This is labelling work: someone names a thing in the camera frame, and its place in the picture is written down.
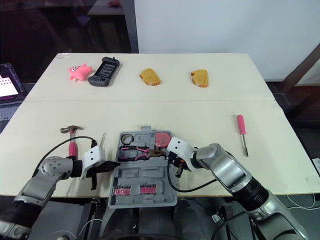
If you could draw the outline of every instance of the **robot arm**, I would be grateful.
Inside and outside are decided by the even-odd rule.
[[[10,207],[0,216],[0,236],[9,239],[27,239],[40,212],[56,190],[57,182],[68,178],[92,178],[92,188],[97,187],[97,173],[112,171],[119,163],[106,161],[100,146],[84,154],[84,160],[58,156],[46,158],[33,176],[14,198]]]
[[[169,161],[181,158],[190,171],[207,169],[244,207],[266,239],[308,239],[306,230],[269,190],[265,189],[239,161],[219,144],[194,148],[173,137],[169,146]]]

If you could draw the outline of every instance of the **hammer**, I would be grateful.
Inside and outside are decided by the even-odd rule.
[[[74,138],[76,136],[77,129],[83,130],[82,127],[71,125],[66,128],[61,128],[60,132],[62,134],[70,133],[70,138]],[[76,159],[78,158],[78,147],[75,139],[71,140],[69,143],[69,156],[75,156]]]

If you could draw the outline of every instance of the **bread slice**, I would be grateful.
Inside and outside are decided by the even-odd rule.
[[[161,83],[160,78],[158,77],[156,72],[151,68],[143,70],[140,74],[140,78],[142,78],[144,83],[149,86],[156,86]]]
[[[205,69],[198,69],[191,72],[192,82],[194,85],[200,88],[208,87],[208,72]]]

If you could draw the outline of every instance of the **pink hammer handle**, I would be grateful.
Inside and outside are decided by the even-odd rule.
[[[244,116],[238,115],[236,116],[236,121],[238,122],[238,128],[241,135],[246,134],[246,126]]]
[[[78,147],[75,142],[69,143],[69,156],[76,156],[78,158]]]

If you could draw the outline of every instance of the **small tool handle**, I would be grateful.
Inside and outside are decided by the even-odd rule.
[[[78,158],[78,147],[75,142],[69,143],[69,156],[75,156]]]
[[[121,146],[119,148],[120,150],[138,150],[141,152],[145,152],[146,150],[148,150],[149,148],[147,146]]]
[[[236,121],[238,122],[238,128],[241,135],[246,134],[246,126],[244,116],[238,115],[236,116]]]
[[[145,154],[143,155],[139,155],[139,156],[136,156],[136,157],[125,157],[125,156],[120,156],[118,158],[118,161],[119,162],[135,162],[135,161],[138,161],[138,160],[148,160],[149,157],[146,156]]]

